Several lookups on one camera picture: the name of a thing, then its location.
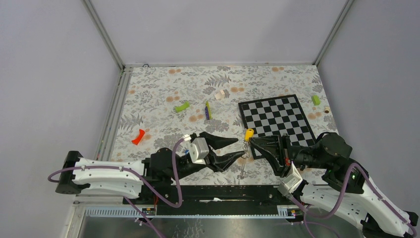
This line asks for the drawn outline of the yellow key tag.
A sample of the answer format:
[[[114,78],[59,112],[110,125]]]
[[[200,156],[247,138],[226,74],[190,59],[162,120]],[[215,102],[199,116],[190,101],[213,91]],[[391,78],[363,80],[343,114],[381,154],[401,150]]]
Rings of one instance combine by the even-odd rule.
[[[253,136],[254,136],[254,130],[253,130],[252,128],[249,128],[249,129],[247,129],[247,130],[246,130],[246,132],[245,132],[245,137],[244,137],[244,140],[245,140],[246,142],[249,142],[249,141],[250,141],[250,139],[251,139]]]

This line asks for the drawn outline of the large silver keyring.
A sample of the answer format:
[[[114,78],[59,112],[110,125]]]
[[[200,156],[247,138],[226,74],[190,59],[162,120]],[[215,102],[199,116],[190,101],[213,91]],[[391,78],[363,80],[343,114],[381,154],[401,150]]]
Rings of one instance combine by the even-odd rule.
[[[241,161],[241,169],[240,173],[237,176],[237,179],[242,180],[245,177],[245,166],[247,163],[248,158],[250,157],[250,149],[249,149],[249,142],[244,140],[242,149],[244,150],[244,154],[240,157]]]

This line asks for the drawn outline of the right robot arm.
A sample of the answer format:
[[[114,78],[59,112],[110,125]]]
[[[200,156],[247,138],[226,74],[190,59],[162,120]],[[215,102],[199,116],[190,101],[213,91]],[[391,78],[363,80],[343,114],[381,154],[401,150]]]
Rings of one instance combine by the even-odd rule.
[[[352,147],[335,132],[324,132],[313,146],[292,145],[290,137],[246,136],[281,177],[278,192],[309,215],[309,205],[338,216],[366,238],[414,238],[418,215],[392,203],[367,170],[350,157]]]

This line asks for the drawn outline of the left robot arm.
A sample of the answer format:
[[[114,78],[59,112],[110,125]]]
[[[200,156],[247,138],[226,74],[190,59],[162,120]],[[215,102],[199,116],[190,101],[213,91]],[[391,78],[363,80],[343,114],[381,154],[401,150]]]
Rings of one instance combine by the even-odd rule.
[[[215,173],[227,170],[245,152],[219,156],[216,150],[236,142],[237,138],[194,133],[184,135],[173,149],[161,148],[148,158],[129,162],[91,160],[78,151],[69,151],[62,170],[52,173],[48,180],[57,184],[55,191],[59,194],[97,190],[147,204],[159,186],[174,183],[179,188],[182,178],[205,168]]]

